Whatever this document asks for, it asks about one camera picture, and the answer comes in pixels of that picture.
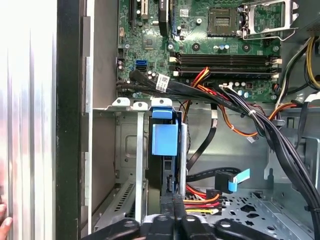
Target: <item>side panel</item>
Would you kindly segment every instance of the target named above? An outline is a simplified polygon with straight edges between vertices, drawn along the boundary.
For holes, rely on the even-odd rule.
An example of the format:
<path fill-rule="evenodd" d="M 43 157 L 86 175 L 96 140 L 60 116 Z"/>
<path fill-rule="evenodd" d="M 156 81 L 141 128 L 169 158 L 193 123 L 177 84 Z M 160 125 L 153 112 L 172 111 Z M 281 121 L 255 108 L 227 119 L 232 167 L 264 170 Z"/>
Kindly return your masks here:
<path fill-rule="evenodd" d="M 56 239 L 78 239 L 80 218 L 80 1 L 57 1 Z"/>

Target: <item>ram slot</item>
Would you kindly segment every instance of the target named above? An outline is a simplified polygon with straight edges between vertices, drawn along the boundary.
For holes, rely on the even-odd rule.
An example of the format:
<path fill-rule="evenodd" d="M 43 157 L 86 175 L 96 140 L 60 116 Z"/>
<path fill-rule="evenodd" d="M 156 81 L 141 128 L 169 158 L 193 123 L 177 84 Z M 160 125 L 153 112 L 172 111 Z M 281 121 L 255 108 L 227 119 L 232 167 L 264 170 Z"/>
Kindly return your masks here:
<path fill-rule="evenodd" d="M 272 65 L 273 58 L 256 55 L 177 54 L 175 62 L 177 65 L 265 67 Z"/>
<path fill-rule="evenodd" d="M 176 72 L 180 77 L 195 77 L 203 68 L 202 67 L 174 67 L 170 70 Z M 242 79 L 270 79 L 277 74 L 276 68 L 269 69 L 245 69 L 245 68 L 222 68 L 211 67 L 210 75 L 213 78 L 228 79 L 228 78 L 242 78 Z"/>

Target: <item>white label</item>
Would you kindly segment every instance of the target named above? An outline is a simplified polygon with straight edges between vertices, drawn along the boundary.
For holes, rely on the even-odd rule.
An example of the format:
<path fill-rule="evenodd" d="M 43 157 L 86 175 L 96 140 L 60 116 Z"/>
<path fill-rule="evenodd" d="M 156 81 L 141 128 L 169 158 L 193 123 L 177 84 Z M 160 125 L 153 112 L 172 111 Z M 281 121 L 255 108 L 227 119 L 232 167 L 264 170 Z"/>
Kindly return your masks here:
<path fill-rule="evenodd" d="M 189 9 L 180 9 L 180 17 L 189 17 Z"/>
<path fill-rule="evenodd" d="M 168 87 L 169 80 L 170 80 L 170 77 L 163 74 L 159 74 L 155 89 L 165 93 Z"/>
<path fill-rule="evenodd" d="M 252 136 L 248 136 L 246 138 L 251 144 L 253 144 L 256 140 Z"/>

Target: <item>blue drive bracket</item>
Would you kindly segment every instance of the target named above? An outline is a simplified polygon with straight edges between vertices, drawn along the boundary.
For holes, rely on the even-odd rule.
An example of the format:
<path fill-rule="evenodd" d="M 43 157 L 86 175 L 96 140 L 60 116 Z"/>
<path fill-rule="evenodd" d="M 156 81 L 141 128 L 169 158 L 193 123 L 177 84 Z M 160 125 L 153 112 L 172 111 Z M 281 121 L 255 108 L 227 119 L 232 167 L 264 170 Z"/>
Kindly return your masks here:
<path fill-rule="evenodd" d="M 173 116 L 172 107 L 154 107 L 152 109 L 152 118 L 153 119 L 172 119 Z"/>
<path fill-rule="evenodd" d="M 235 175 L 233 177 L 233 180 L 229 181 L 228 183 L 229 191 L 236 192 L 238 190 L 238 184 L 242 183 L 245 180 L 248 180 L 249 178 L 250 178 L 250 168 Z"/>
<path fill-rule="evenodd" d="M 178 120 L 175 124 L 153 124 L 152 126 L 152 155 L 178 155 Z"/>

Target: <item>black plastic clip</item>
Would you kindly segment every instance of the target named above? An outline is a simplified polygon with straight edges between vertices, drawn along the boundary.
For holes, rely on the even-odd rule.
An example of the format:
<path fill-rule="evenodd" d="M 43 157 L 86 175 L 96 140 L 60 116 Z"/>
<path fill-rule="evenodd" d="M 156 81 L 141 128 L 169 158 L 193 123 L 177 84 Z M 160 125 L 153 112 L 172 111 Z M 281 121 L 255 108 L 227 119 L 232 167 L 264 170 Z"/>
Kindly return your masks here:
<path fill-rule="evenodd" d="M 313 213 L 320 213 L 320 208 L 311 208 L 309 206 L 304 206 L 304 210 Z"/>

